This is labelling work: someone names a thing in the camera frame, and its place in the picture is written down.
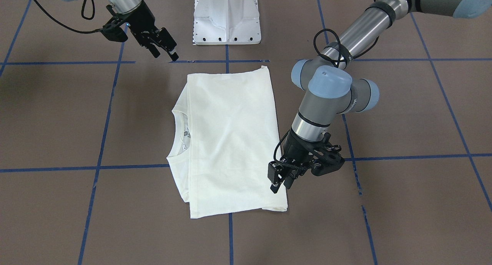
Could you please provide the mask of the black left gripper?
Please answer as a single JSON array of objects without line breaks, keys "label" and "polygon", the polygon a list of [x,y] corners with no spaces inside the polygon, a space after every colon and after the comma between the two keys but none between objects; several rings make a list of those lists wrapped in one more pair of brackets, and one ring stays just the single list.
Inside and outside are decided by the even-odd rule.
[{"label": "black left gripper", "polygon": [[268,164],[270,190],[276,194],[285,179],[285,188],[303,176],[308,169],[312,173],[327,173],[327,132],[319,141],[307,141],[290,129],[283,140],[283,165],[271,161]]}]

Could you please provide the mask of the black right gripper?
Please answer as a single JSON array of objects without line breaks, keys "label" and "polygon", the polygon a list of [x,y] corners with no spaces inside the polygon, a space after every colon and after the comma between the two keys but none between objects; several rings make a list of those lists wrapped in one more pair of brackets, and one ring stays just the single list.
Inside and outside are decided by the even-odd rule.
[{"label": "black right gripper", "polygon": [[166,28],[158,30],[155,27],[155,17],[143,0],[110,0],[107,9],[112,16],[120,18],[141,46],[146,46],[154,58],[160,56],[158,47],[167,52],[172,62],[179,59],[176,53],[177,43]]}]

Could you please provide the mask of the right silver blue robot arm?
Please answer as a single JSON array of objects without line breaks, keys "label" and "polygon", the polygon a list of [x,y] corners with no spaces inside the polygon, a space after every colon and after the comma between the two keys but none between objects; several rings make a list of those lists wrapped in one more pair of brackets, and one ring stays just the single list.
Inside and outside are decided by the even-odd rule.
[{"label": "right silver blue robot arm", "polygon": [[155,26],[155,17],[144,0],[108,0],[106,6],[112,18],[96,30],[109,41],[125,42],[128,39],[121,25],[128,25],[137,42],[148,49],[153,57],[158,58],[162,48],[176,61],[179,55],[175,52],[177,43],[166,28]]}]

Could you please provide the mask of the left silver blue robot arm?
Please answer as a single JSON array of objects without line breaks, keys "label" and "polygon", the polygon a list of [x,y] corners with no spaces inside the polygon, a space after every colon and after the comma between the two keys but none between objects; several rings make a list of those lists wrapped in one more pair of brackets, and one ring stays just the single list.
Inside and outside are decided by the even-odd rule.
[{"label": "left silver blue robot arm", "polygon": [[345,160],[341,147],[330,143],[328,128],[338,114],[361,113],[379,100],[379,88],[368,79],[353,80],[346,72],[351,62],[369,51],[371,45],[395,21],[412,12],[452,18],[476,18],[491,6],[491,0],[375,0],[355,22],[317,57],[298,61],[292,82],[306,93],[290,130],[279,146],[281,157],[268,165],[271,191],[290,189],[305,172],[322,176],[339,170]]}]

